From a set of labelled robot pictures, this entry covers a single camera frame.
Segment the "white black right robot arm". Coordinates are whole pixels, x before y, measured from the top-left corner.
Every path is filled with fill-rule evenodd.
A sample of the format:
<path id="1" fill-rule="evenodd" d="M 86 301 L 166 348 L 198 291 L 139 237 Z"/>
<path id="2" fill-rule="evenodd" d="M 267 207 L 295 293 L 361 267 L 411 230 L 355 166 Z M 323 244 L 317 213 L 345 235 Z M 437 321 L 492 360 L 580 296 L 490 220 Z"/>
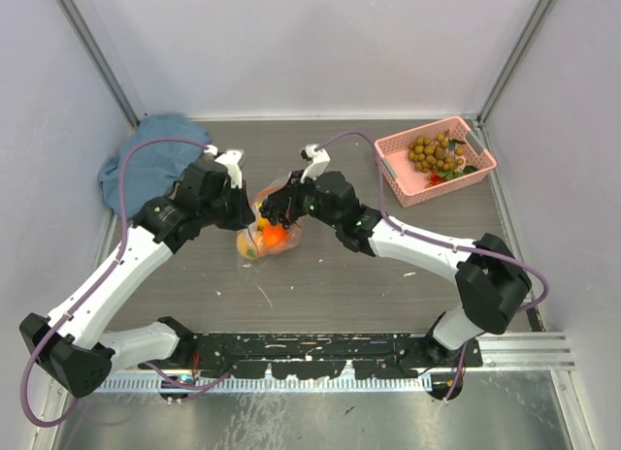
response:
<path id="1" fill-rule="evenodd" d="M 471 339 L 504 333 L 532 288 L 499 237 L 454 239 L 393 220 L 363 204 L 340 172 L 305 179 L 296 171 L 264 199 L 259 212 L 283 226 L 310 216 L 331 227 L 352 252 L 409 263 L 453 283 L 458 305 L 440 315 L 419 350 L 439 367 L 451 364 Z"/>

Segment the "orange persimmon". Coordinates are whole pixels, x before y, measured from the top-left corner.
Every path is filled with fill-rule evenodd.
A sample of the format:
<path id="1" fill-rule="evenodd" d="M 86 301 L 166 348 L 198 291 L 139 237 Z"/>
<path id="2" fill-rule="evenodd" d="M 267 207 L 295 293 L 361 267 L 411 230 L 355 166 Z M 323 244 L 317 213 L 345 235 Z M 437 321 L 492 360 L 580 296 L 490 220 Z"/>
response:
<path id="1" fill-rule="evenodd" d="M 288 231 L 281 226 L 271 226 L 262 231 L 263 249 L 266 253 L 278 253 L 287 246 Z"/>

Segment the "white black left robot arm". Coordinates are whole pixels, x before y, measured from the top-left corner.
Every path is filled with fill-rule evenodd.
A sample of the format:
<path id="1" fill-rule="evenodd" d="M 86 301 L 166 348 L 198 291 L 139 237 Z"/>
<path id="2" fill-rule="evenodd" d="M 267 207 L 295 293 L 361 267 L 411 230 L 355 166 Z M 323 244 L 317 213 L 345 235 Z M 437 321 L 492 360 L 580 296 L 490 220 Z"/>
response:
<path id="1" fill-rule="evenodd" d="M 167 195 L 147 201 L 118 248 L 65 302 L 48 315 L 31 313 L 20 333 L 35 362 L 74 398 L 93 393 L 118 371 L 163 360 L 188 366 L 198 336 L 174 318 L 140 329 L 107 333 L 111 319 L 135 290 L 208 226 L 240 231 L 254 220 L 240 163 L 242 152 L 204 154 Z"/>

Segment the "dark grape bunch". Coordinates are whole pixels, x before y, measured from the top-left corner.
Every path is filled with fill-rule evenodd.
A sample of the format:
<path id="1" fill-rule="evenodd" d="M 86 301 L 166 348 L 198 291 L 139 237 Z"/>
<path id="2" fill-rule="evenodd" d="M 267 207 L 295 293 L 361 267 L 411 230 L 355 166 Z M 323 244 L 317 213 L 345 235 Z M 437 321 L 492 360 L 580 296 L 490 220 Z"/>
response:
<path id="1" fill-rule="evenodd" d="M 284 230 L 289 230 L 292 226 L 291 220 L 286 213 L 279 210 L 274 204 L 268 200 L 263 201 L 258 208 L 259 214 L 266 219 L 272 226 L 281 226 Z"/>

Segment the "clear zip top bag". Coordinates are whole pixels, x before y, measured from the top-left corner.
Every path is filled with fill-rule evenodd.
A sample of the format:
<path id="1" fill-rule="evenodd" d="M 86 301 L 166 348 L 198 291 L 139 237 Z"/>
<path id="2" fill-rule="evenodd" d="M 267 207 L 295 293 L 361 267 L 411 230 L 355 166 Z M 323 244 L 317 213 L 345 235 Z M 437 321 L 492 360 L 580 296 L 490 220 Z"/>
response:
<path id="1" fill-rule="evenodd" d="M 236 239 L 237 250 L 243 266 L 249 267 L 251 263 L 257 260 L 279 255 L 300 244 L 304 233 L 305 217 L 299 218 L 285 229 L 283 224 L 271 224 L 259 212 L 268 196 L 278 191 L 286 182 L 287 176 L 277 177 L 250 201 L 255 221 L 247 228 L 239 231 Z"/>

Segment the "yellow round fruit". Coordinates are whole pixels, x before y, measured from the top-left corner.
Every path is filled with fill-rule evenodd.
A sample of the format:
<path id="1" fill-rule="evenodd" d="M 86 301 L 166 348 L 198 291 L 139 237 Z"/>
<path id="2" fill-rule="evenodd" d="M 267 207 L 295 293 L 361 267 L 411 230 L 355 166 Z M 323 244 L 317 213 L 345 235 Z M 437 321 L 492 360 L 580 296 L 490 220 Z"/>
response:
<path id="1" fill-rule="evenodd" d="M 261 215 L 258 216 L 256 225 L 259 231 L 263 231 L 264 229 L 272 226 L 270 220 Z"/>

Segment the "orange-yellow peach fruit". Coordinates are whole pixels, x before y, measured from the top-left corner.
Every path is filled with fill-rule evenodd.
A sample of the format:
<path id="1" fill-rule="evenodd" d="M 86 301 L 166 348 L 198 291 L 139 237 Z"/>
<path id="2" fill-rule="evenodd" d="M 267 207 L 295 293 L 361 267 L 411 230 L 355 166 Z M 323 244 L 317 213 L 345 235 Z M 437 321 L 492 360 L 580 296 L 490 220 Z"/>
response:
<path id="1" fill-rule="evenodd" d="M 242 231 L 238 234 L 236 245 L 240 255 L 247 260 L 256 260 L 263 256 L 264 244 L 261 231 Z"/>

